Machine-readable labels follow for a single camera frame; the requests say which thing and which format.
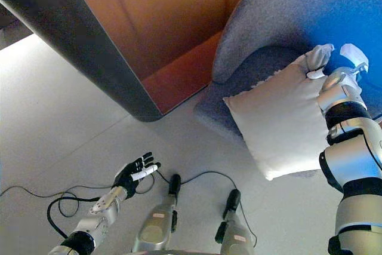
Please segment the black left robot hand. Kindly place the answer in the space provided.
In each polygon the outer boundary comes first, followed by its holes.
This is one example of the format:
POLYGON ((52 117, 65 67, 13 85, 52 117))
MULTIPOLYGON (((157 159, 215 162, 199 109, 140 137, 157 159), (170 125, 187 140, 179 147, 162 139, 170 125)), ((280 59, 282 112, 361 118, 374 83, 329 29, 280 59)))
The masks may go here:
POLYGON ((143 178, 153 174, 161 167, 160 162, 153 161, 152 152, 148 152, 123 166, 117 173, 112 187, 121 187, 125 190, 124 200, 135 195, 136 188, 143 178))

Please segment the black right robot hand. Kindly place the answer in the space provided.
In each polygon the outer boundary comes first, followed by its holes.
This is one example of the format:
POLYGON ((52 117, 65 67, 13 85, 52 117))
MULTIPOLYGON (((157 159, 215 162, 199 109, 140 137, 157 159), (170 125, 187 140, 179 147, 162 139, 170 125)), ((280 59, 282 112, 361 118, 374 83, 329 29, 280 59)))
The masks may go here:
POLYGON ((337 69, 349 69, 351 73, 368 73, 369 60, 363 51, 354 44, 344 44, 336 51, 332 44, 318 45, 310 55, 307 63, 313 70, 307 72, 309 79, 329 76, 337 69))

